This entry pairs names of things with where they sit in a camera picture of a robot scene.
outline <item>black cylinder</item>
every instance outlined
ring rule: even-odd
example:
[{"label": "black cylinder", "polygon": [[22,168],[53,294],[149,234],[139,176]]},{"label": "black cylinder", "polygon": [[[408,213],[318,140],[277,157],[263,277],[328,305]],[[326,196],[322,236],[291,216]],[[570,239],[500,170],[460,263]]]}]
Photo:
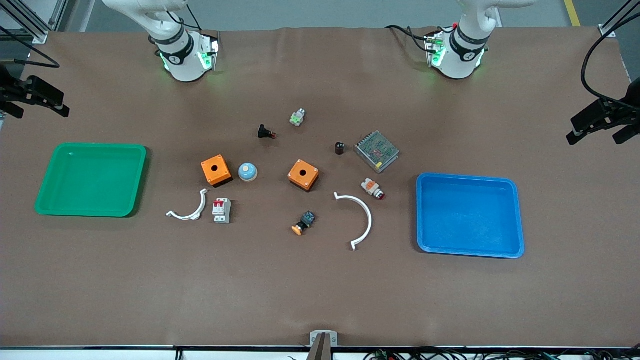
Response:
[{"label": "black cylinder", "polygon": [[344,154],[344,143],[342,142],[335,143],[335,153],[338,155]]}]

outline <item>light blue round cap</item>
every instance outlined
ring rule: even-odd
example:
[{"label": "light blue round cap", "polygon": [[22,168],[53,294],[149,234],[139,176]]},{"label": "light blue round cap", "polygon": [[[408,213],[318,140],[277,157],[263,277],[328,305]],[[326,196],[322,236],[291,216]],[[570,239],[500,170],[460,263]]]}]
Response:
[{"label": "light blue round cap", "polygon": [[238,176],[243,181],[253,181],[258,177],[258,169],[251,163],[244,163],[238,169]]}]

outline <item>white plastic clip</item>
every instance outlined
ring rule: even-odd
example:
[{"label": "white plastic clip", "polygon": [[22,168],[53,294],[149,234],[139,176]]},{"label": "white plastic clip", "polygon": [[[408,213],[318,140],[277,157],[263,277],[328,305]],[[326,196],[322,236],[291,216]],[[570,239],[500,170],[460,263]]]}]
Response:
[{"label": "white plastic clip", "polygon": [[338,196],[338,193],[333,193],[333,196],[335,197],[335,200],[342,200],[342,199],[346,199],[346,200],[351,200],[355,203],[357,203],[358,205],[360,205],[364,211],[367,213],[367,219],[369,221],[369,225],[367,226],[367,230],[364,232],[364,234],[353,240],[351,242],[351,248],[353,249],[353,251],[356,250],[356,245],[358,245],[359,243],[362,242],[362,240],[364,240],[367,235],[369,235],[369,231],[371,231],[371,226],[373,225],[373,217],[371,216],[371,211],[369,210],[369,208],[367,207],[367,204],[364,203],[364,201],[358,199],[357,197],[354,196],[349,196],[349,195],[342,195],[342,196]]},{"label": "white plastic clip", "polygon": [[174,213],[173,211],[169,211],[166,216],[174,217],[180,220],[198,220],[200,218],[200,214],[202,214],[202,211],[204,210],[204,206],[207,204],[207,197],[204,195],[207,193],[207,191],[207,189],[200,190],[200,207],[193,214],[189,215],[188,217],[182,217]]}]

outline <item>table surface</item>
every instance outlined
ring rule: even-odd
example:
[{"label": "table surface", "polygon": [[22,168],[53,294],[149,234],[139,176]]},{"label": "table surface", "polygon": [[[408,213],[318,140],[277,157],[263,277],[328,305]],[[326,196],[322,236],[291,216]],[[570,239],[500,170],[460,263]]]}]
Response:
[{"label": "table surface", "polygon": [[[26,108],[0,133],[2,345],[297,345],[322,328],[342,345],[631,346],[640,336],[640,140],[612,132],[576,146],[569,119],[594,101],[580,66],[594,28],[497,29],[468,79],[426,67],[383,29],[223,33],[219,72],[174,81],[144,33],[55,33],[62,68],[33,69],[71,116]],[[594,54],[593,86],[621,97],[615,40]],[[308,116],[296,128],[291,113]],[[260,123],[278,133],[258,139]],[[401,150],[376,175],[349,148],[380,130]],[[149,167],[129,218],[45,217],[33,205],[63,142],[140,143]],[[257,165],[217,189],[200,162]],[[289,184],[297,159],[320,178]],[[426,254],[415,239],[423,172],[507,177],[520,192],[520,259]],[[376,201],[360,183],[377,180]],[[196,222],[186,214],[210,188]],[[356,195],[371,207],[337,202]],[[232,223],[212,221],[216,197]],[[312,210],[314,227],[291,231]]]}]

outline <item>orange square block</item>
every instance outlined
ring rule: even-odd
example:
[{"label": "orange square block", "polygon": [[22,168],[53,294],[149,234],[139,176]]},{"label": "orange square block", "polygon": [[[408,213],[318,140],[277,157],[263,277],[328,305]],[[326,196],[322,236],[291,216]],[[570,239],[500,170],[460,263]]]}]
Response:
[{"label": "orange square block", "polygon": [[289,181],[302,190],[310,192],[311,187],[316,183],[319,175],[320,171],[318,171],[316,167],[302,160],[298,160],[289,172]]},{"label": "orange square block", "polygon": [[207,182],[214,188],[224,185],[234,179],[231,176],[231,171],[229,171],[227,162],[222,155],[203,161],[201,165],[202,171],[204,171],[204,176],[207,178]]}]

